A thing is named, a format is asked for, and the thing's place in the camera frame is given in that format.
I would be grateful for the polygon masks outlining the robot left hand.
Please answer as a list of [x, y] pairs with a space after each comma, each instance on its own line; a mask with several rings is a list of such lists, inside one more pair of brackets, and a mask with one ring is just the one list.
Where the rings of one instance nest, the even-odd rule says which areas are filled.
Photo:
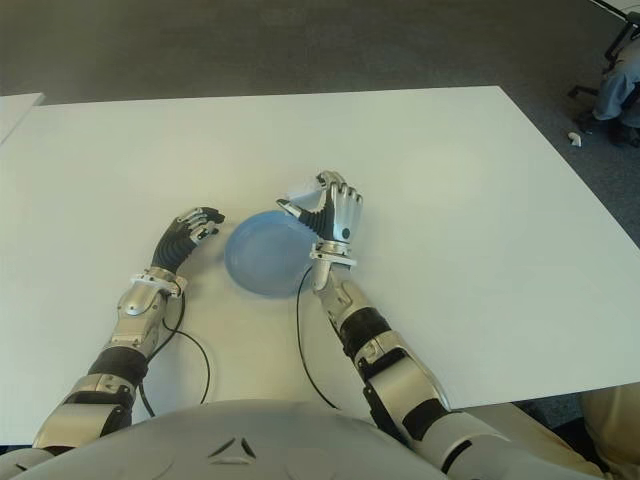
[[160, 238], [151, 266], [176, 274], [204, 240], [218, 233], [225, 216], [211, 207], [196, 207], [176, 217]]

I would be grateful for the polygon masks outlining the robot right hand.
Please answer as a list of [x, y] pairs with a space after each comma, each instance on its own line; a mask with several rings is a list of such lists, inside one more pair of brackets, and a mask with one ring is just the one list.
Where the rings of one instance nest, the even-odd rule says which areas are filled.
[[349, 245], [357, 230], [363, 198], [336, 171], [322, 171], [316, 176], [320, 187], [319, 202], [313, 210], [288, 199], [276, 204], [324, 241]]

